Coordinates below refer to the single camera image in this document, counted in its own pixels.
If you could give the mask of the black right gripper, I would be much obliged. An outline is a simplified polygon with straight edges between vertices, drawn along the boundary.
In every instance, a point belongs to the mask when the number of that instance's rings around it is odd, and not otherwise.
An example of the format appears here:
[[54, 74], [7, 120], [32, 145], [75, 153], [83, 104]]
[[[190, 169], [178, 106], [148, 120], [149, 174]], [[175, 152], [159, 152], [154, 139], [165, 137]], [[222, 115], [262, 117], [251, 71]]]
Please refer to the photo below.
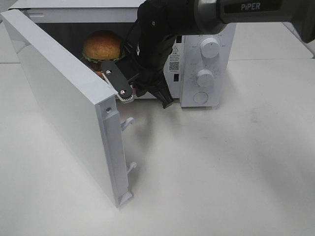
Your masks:
[[150, 93], [164, 109], [174, 101], [163, 69], [177, 36], [168, 22], [134, 22], [121, 44], [125, 56], [115, 61], [137, 96]]

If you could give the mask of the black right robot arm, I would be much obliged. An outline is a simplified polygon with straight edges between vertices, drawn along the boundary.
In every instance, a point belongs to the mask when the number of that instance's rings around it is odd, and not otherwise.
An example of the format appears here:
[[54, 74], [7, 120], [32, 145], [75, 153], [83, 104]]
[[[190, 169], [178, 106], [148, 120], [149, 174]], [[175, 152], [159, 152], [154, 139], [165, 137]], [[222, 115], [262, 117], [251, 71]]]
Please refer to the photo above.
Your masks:
[[121, 101], [150, 93], [171, 105], [163, 73], [180, 35], [218, 34], [230, 23], [289, 22], [305, 43], [315, 38], [312, 0], [147, 0], [137, 10], [141, 34], [136, 49], [117, 67], [124, 78], [115, 86]]

